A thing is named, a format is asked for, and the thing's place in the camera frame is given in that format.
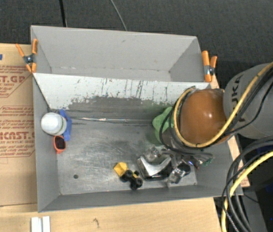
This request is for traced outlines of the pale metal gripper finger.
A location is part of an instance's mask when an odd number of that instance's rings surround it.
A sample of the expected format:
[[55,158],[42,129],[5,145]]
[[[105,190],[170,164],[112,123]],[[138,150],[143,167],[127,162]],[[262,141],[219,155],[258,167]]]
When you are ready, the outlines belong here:
[[170,188],[172,185],[178,184],[184,176],[184,170],[181,170],[179,168],[173,169],[167,178],[167,187]]
[[145,151],[144,158],[147,162],[152,164],[158,164],[158,163],[161,163],[162,161],[161,154],[154,145]]

